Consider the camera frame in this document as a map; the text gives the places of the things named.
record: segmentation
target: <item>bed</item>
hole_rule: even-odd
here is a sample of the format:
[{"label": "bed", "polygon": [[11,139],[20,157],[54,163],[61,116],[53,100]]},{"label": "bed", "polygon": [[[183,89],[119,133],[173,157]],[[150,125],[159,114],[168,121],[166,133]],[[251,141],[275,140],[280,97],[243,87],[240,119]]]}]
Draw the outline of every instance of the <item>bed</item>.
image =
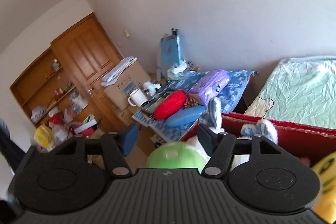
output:
[{"label": "bed", "polygon": [[336,57],[279,62],[245,115],[336,129]]}]

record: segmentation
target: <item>ribbed gray surface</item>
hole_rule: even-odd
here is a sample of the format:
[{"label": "ribbed gray surface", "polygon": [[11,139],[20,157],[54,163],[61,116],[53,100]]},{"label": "ribbed gray surface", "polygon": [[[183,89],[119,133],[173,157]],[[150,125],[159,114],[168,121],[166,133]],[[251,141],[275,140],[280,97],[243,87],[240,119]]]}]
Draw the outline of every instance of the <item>ribbed gray surface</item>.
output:
[{"label": "ribbed gray surface", "polygon": [[140,169],[112,183],[93,205],[66,215],[25,212],[15,224],[312,224],[324,223],[311,211],[292,216],[263,215],[236,201],[220,180],[194,169]]}]

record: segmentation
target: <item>round black disc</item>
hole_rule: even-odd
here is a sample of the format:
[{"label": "round black disc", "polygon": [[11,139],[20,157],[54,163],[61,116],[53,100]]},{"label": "round black disc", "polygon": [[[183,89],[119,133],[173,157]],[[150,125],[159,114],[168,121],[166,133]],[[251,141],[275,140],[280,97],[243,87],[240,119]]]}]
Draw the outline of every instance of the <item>round black disc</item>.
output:
[{"label": "round black disc", "polygon": [[103,171],[69,155],[48,155],[18,175],[15,195],[28,209],[46,214],[77,211],[91,204],[105,187]]},{"label": "round black disc", "polygon": [[320,190],[317,175],[294,158],[250,160],[231,171],[228,184],[243,203],[271,213],[308,208]]}]

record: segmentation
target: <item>yellow smiley toy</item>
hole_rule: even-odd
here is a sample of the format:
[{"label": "yellow smiley toy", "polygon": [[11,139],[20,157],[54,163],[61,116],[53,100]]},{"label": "yellow smiley toy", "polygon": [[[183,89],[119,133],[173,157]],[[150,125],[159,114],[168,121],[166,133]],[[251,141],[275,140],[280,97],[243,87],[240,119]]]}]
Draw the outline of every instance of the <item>yellow smiley toy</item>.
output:
[{"label": "yellow smiley toy", "polygon": [[328,223],[336,221],[336,152],[329,154],[312,167],[321,182],[319,196],[312,210]]}]

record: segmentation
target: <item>yellow bag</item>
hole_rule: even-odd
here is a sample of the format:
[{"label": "yellow bag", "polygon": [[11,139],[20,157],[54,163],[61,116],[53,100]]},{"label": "yellow bag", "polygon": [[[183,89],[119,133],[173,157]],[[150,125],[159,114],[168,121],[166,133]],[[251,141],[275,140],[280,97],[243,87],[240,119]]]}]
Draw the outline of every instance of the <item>yellow bag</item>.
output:
[{"label": "yellow bag", "polygon": [[51,150],[54,148],[53,131],[45,125],[39,126],[34,133],[34,139],[44,148]]},{"label": "yellow bag", "polygon": [[320,193],[312,211],[328,223],[336,221],[336,152],[329,154],[312,167],[321,182]]}]

